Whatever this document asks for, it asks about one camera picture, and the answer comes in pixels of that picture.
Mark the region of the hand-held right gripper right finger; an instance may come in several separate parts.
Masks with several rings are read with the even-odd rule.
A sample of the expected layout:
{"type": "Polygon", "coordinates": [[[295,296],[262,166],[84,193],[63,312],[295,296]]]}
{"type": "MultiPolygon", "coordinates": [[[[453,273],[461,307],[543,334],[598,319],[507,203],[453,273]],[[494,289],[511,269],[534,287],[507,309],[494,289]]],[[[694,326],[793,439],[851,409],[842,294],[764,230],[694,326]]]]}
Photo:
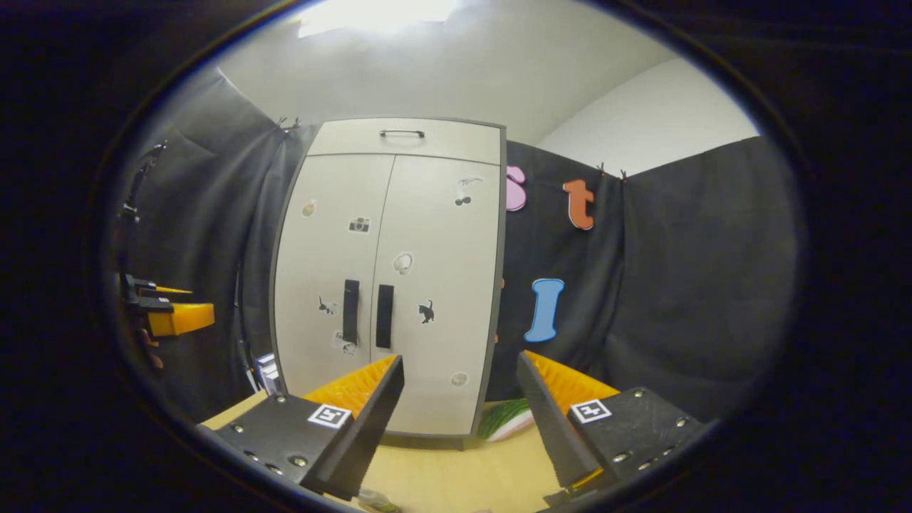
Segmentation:
{"type": "Polygon", "coordinates": [[[634,480],[706,430],[697,417],[648,388],[616,390],[531,351],[518,356],[516,377],[556,473],[556,499],[578,499],[634,480]]]}

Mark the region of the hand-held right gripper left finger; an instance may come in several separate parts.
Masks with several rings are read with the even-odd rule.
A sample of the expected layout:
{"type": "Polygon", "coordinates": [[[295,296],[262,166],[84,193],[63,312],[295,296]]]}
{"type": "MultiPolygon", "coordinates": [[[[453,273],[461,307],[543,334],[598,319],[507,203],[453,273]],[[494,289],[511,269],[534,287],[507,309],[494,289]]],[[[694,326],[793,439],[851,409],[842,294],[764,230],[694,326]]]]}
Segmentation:
{"type": "Polygon", "coordinates": [[[284,487],[352,499],[404,384],[392,354],[303,396],[271,394],[215,429],[214,444],[284,487]]]}

